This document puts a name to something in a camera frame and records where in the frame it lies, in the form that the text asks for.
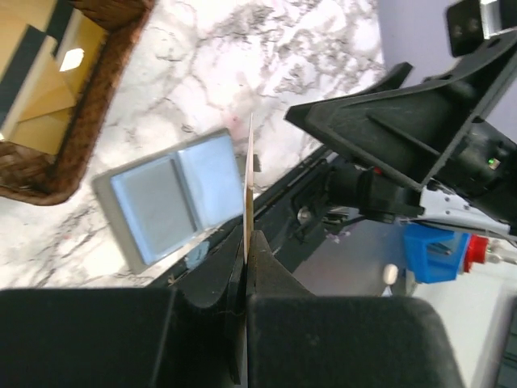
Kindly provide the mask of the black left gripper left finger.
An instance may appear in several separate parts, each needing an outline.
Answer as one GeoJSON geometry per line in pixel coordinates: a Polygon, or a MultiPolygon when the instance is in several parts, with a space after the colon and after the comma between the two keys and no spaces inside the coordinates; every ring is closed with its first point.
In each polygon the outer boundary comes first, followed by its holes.
{"type": "Polygon", "coordinates": [[[1,293],[4,387],[232,387],[245,290],[235,228],[173,285],[1,293]]]}

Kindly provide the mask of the gold card edgewise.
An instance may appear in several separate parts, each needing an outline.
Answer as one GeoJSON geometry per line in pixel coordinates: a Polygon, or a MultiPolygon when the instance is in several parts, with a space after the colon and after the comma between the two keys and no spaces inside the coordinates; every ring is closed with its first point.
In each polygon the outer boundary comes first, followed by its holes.
{"type": "Polygon", "coordinates": [[[244,213],[243,213],[243,256],[247,264],[250,249],[251,232],[254,229],[254,130],[253,114],[250,114],[249,136],[246,155],[244,179],[244,213]]]}

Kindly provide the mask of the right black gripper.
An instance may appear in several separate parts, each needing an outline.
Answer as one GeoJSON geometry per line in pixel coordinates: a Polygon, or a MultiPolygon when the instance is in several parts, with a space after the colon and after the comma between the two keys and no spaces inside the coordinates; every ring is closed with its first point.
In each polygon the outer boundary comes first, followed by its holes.
{"type": "Polygon", "coordinates": [[[285,119],[352,157],[364,171],[340,171],[329,196],[366,218],[419,217],[425,187],[441,186],[495,221],[516,228],[516,144],[486,117],[516,77],[516,30],[486,31],[494,14],[478,1],[446,11],[456,66],[400,88],[413,66],[396,64],[364,91],[292,106],[285,119]]]}

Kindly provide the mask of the grey card holder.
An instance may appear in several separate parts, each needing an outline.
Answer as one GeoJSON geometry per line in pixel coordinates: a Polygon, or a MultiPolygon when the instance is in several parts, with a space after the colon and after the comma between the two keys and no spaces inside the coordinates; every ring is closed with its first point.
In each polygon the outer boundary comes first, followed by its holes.
{"type": "Polygon", "coordinates": [[[221,129],[105,171],[92,188],[128,268],[141,273],[205,231],[243,220],[245,170],[221,129]]]}

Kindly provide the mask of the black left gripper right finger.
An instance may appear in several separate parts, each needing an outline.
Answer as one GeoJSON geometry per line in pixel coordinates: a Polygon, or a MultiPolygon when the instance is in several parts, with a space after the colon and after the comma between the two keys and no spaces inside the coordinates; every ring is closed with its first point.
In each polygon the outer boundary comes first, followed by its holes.
{"type": "Polygon", "coordinates": [[[260,231],[247,258],[251,387],[461,387],[444,324],[413,297],[318,297],[260,231]]]}

